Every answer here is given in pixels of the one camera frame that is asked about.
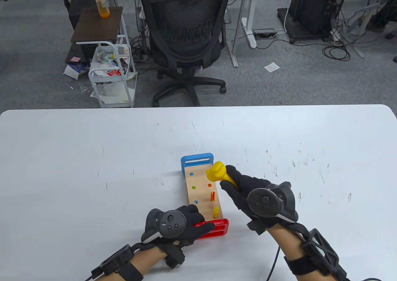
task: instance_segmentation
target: colorful peg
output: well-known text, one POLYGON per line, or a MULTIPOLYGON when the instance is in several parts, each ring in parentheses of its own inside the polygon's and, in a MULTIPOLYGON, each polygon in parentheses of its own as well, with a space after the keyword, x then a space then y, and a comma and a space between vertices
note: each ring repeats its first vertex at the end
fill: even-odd
POLYGON ((214 218, 217 218, 219 214, 219 208, 218 207, 214 207, 214 218))

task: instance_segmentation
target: cart wheel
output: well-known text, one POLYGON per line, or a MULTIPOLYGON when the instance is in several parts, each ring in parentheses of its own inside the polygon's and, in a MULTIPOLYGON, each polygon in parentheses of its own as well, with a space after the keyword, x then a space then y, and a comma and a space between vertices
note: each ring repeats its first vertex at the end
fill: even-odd
POLYGON ((392 39, 393 37, 395 37, 394 33, 389 33, 389 34, 386 34, 386 36, 385 36, 386 39, 392 39))

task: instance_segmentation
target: black glove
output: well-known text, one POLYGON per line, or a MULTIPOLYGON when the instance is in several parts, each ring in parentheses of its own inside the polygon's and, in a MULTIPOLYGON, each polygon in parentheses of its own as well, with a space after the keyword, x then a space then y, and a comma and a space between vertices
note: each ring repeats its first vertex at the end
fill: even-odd
POLYGON ((182 247, 192 245, 195 240, 215 229, 215 224, 211 222, 194 227, 195 224, 205 221, 204 216, 199 213, 199 210, 194 204, 181 206, 177 210, 186 218, 186 228, 183 233, 174 239, 156 238, 150 242, 150 244, 156 245, 168 254, 166 264, 171 269, 175 268, 178 264, 182 264, 185 260, 185 256, 181 250, 182 247), (173 243, 177 240, 180 243, 175 246, 173 243))
POLYGON ((180 211, 186 218, 186 228, 184 232, 174 239, 157 238, 151 241, 151 243, 173 243, 178 240, 182 246, 190 246, 195 240, 215 229, 215 224, 211 222, 203 224, 202 226, 194 227, 195 224, 205 221, 204 216, 199 213, 199 210, 194 204, 181 206, 176 210, 180 211))
POLYGON ((277 217, 264 218, 258 216, 250 209, 247 204, 247 196, 252 190, 257 188, 272 189, 275 188, 277 185, 272 184, 270 181, 265 179, 258 179, 242 175, 234 166, 231 165, 226 166, 226 172, 237 184, 238 189, 229 181, 221 181, 220 185, 222 189, 225 190, 227 194, 231 197, 231 199, 233 199, 233 202, 237 206, 237 208, 239 210, 242 210, 248 217, 252 219, 252 222, 248 224, 248 227, 250 227, 250 229, 252 229, 250 224, 252 224, 253 222, 256 223, 256 225, 261 225, 262 232, 277 223, 282 223, 283 220, 277 217))

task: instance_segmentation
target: pink sticky note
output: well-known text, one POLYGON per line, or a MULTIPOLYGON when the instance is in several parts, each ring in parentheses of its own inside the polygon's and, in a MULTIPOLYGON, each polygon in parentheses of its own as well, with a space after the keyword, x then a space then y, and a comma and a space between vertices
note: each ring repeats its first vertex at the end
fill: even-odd
POLYGON ((79 57, 73 57, 72 59, 70 59, 71 62, 79 62, 81 58, 79 57))

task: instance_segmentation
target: forearm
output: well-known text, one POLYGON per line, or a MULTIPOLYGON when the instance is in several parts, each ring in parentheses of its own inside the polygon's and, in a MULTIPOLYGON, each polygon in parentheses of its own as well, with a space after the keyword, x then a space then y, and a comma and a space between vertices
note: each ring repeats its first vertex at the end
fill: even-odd
MULTIPOLYGON (((158 247, 154 247, 149 250, 138 251, 134 257, 129 261, 134 267, 142 274, 145 275, 155 264, 165 258, 165 254, 158 247)), ((102 276, 98 280, 100 281, 125 281, 117 273, 111 273, 108 276, 102 276)))
MULTIPOLYGON (((296 260, 305 256, 301 247, 302 240, 295 232, 287 230, 279 224, 269 228, 268 232, 278 243, 288 260, 296 260)), ((332 275, 324 276, 319 271, 296 277, 298 281, 336 281, 332 275)))

